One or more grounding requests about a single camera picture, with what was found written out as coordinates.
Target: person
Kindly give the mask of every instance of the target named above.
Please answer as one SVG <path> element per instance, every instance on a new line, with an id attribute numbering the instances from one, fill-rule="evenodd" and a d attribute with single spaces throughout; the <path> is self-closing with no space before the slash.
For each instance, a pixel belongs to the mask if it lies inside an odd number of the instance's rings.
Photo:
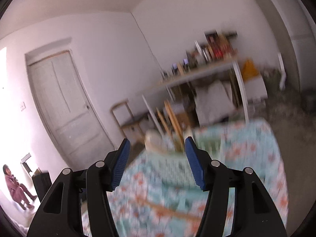
<path id="1" fill-rule="evenodd" d="M 12 175 L 9 167 L 7 165 L 3 165 L 3 173 L 5 177 L 5 182 L 7 183 L 7 187 L 9 189 L 10 195 L 12 199 L 18 203 L 21 208 L 24 210 L 26 209 L 21 201 L 24 201 L 26 207 L 30 210 L 34 209 L 34 206 L 30 204 L 29 200 L 27 199 L 25 193 L 30 197 L 31 200 L 35 201 L 37 195 L 32 195 L 26 186 L 22 183 L 19 183 L 18 180 Z"/>

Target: doorway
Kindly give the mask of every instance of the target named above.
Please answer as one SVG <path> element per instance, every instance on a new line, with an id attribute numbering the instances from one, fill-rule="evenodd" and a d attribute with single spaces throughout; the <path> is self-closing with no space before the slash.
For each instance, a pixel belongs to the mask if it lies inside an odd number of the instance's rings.
<path id="1" fill-rule="evenodd" d="M 114 150 L 83 90 L 69 51 L 27 67 L 37 110 L 61 156 L 86 169 Z"/>

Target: light switch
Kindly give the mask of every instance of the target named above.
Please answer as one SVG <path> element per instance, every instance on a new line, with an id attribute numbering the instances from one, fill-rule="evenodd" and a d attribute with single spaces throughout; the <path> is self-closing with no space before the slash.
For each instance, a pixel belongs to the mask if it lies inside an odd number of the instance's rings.
<path id="1" fill-rule="evenodd" d="M 23 110 L 25 110 L 25 108 L 26 108 L 25 107 L 25 103 L 23 101 L 23 102 L 20 103 L 20 110 L 23 111 Z"/>

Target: floral fabric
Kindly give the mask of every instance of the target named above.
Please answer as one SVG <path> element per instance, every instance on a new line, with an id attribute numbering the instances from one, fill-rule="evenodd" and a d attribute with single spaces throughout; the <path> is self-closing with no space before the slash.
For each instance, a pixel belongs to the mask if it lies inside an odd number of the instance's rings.
<path id="1" fill-rule="evenodd" d="M 283 161 L 264 120 L 195 129 L 193 135 L 198 148 L 208 151 L 212 159 L 233 169 L 253 168 L 286 225 L 288 192 Z M 208 192 L 164 184 L 144 151 L 125 170 L 120 186 L 107 195 L 121 237 L 192 237 L 198 230 Z M 234 189 L 230 189 L 223 236 L 231 232 L 233 208 Z M 84 234 L 92 236 L 87 212 L 82 218 Z"/>

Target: wooden chair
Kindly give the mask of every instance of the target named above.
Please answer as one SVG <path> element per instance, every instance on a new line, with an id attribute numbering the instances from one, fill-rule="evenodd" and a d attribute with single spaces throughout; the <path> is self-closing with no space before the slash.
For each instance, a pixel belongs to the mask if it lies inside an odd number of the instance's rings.
<path id="1" fill-rule="evenodd" d="M 118 108 L 121 107 L 121 106 L 126 106 L 128 112 L 129 112 L 129 114 L 130 114 L 130 116 L 131 116 L 131 119 L 128 120 L 128 121 L 126 121 L 126 122 L 124 122 L 123 124 L 120 124 L 120 123 L 119 123 L 119 121 L 117 120 L 117 118 L 116 118 L 116 116 L 115 116 L 115 114 L 114 114 L 114 110 L 118 109 Z M 138 130 L 140 131 L 142 137 L 143 137 L 143 138 L 145 137 L 145 133 L 143 132 L 143 130 L 142 130 L 141 127 L 140 127 L 140 122 L 143 121 L 144 119 L 147 119 L 147 120 L 148 120 L 148 113 L 149 113 L 149 112 L 146 112 L 146 113 L 143 113 L 143 114 L 139 114 L 139 115 L 134 116 L 133 113 L 132 113 L 132 111 L 131 111 L 131 109 L 130 109 L 130 107 L 128 106 L 128 100 L 124 100 L 124 101 L 122 101 L 122 102 L 119 102 L 119 103 L 117 103 L 117 104 L 114 104 L 114 105 L 111 107 L 110 112 L 111 112 L 111 114 L 112 114 L 114 120 L 116 121 L 116 123 L 117 123 L 117 125 L 118 125 L 118 127 L 119 127 L 119 129 L 120 129 L 120 131 L 121 131 L 121 133 L 122 133 L 122 135 L 123 135 L 125 138 L 127 138 L 127 137 L 126 137 L 126 134 L 125 134 L 124 130 L 125 130 L 125 129 L 133 129 L 133 130 L 134 130 L 134 128 L 138 128 Z"/>

